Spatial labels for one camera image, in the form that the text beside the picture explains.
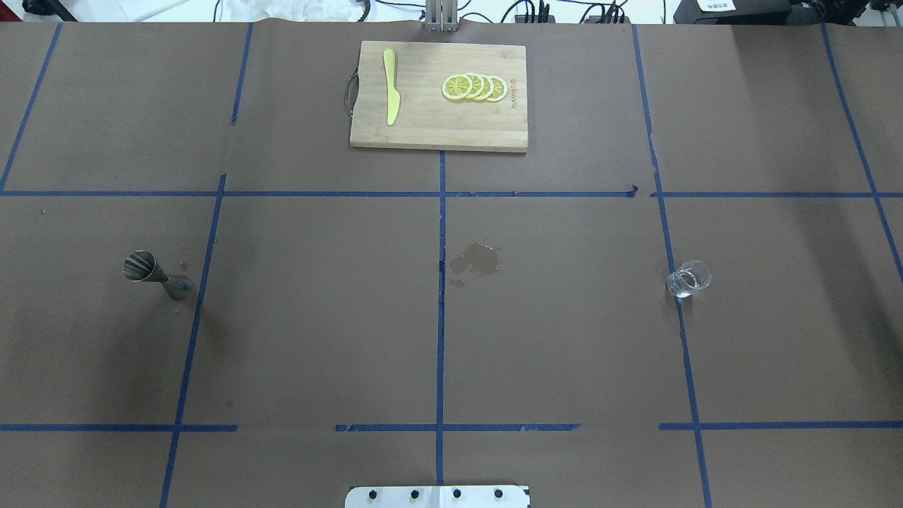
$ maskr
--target white cloth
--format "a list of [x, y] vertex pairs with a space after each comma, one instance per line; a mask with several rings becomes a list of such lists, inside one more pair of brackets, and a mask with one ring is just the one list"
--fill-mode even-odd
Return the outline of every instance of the white cloth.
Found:
[[228, 18], [292, 21], [357, 21], [364, 14], [359, 0], [225, 0]]

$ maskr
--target cutting board handle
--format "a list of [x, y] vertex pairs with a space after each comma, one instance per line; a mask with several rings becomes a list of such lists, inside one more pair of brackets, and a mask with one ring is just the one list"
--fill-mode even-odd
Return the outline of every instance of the cutting board handle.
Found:
[[351, 74], [351, 77], [348, 78], [348, 84], [345, 85], [345, 109], [348, 111], [348, 116], [354, 118], [354, 105], [358, 102], [358, 94], [354, 94], [354, 102], [351, 101], [351, 82], [356, 81], [358, 83], [358, 89], [360, 89], [360, 79], [358, 78], [358, 69], [354, 70], [354, 73]]

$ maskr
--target clear glass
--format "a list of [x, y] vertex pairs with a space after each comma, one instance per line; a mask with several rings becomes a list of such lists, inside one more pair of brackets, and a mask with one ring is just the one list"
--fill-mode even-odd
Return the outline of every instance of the clear glass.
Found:
[[666, 286], [672, 295], [686, 298], [706, 289], [712, 283], [712, 271], [705, 263], [692, 259], [668, 276]]

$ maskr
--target lemon slice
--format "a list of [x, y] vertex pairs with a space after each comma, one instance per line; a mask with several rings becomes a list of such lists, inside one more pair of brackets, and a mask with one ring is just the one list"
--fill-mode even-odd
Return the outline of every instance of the lemon slice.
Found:
[[467, 74], [452, 74], [442, 82], [442, 94], [449, 100], [461, 100], [470, 93], [473, 81]]
[[470, 93], [467, 94], [467, 98], [473, 99], [483, 93], [483, 89], [486, 88], [486, 83], [483, 82], [483, 79], [480, 77], [482, 74], [468, 72], [466, 75], [470, 78], [470, 82], [473, 83], [470, 86]]
[[486, 76], [485, 74], [480, 74], [479, 78], [483, 80], [483, 93], [473, 99], [486, 100], [492, 95], [492, 90], [496, 88], [495, 81], [491, 80], [489, 76]]
[[486, 98], [487, 102], [499, 102], [507, 95], [507, 81], [502, 80], [499, 76], [488, 76], [492, 81], [492, 93]]

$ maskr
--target metal bracket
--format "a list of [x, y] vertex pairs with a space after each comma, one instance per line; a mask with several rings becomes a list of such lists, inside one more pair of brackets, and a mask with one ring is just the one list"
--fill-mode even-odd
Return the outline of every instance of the metal bracket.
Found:
[[530, 508], [530, 489], [520, 485], [355, 487], [345, 508]]
[[426, 0], [427, 32], [458, 31], [458, 0]]

